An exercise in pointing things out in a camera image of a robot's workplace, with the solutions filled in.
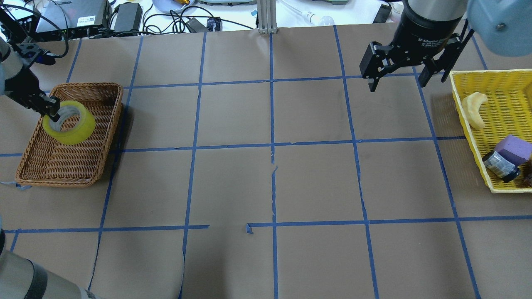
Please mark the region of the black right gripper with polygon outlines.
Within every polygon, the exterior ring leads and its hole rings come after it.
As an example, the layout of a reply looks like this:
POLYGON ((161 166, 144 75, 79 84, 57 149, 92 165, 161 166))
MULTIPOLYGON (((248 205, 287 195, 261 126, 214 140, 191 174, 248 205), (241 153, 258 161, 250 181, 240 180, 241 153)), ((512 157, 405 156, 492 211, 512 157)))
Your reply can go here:
POLYGON ((418 77, 424 88, 433 75, 446 79, 463 52, 473 30, 455 32, 466 13, 466 0, 403 0, 397 30, 388 45, 370 42, 360 62, 370 92, 380 78, 399 68, 424 66, 418 77))

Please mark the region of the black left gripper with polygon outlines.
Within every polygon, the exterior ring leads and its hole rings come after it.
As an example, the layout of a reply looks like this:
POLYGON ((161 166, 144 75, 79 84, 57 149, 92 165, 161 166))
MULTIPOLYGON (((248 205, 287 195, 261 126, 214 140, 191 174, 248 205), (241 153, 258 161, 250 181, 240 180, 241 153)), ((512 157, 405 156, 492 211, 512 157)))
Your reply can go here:
POLYGON ((32 109, 51 121, 59 121, 61 100, 55 96, 47 96, 39 85, 38 78, 29 68, 22 68, 19 74, 6 80, 6 96, 21 106, 32 109))

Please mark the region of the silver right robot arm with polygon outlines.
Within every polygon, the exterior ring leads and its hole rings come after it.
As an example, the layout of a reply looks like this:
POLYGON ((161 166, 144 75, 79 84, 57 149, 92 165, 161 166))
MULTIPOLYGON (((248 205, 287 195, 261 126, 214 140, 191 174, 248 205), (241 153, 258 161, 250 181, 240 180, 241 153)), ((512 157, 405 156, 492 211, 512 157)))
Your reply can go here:
POLYGON ((445 82, 475 33, 496 55, 530 55, 531 11, 530 0, 404 0, 392 41, 367 46, 361 75, 372 92, 382 77, 409 66, 424 66, 421 87, 440 72, 445 82))

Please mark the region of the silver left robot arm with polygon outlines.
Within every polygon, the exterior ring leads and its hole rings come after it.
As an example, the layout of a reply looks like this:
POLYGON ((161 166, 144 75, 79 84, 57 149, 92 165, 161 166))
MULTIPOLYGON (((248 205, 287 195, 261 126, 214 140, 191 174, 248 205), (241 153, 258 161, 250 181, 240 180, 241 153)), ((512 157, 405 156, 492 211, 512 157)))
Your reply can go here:
MULTIPOLYGON (((73 115, 81 115, 80 108, 61 108, 60 100, 47 96, 40 89, 39 80, 16 50, 1 41, 1 95, 21 106, 49 117, 54 129, 73 115)), ((48 271, 38 263, 6 249, 6 233, 1 230, 0 284, 2 299, 96 299, 87 289, 48 271)))

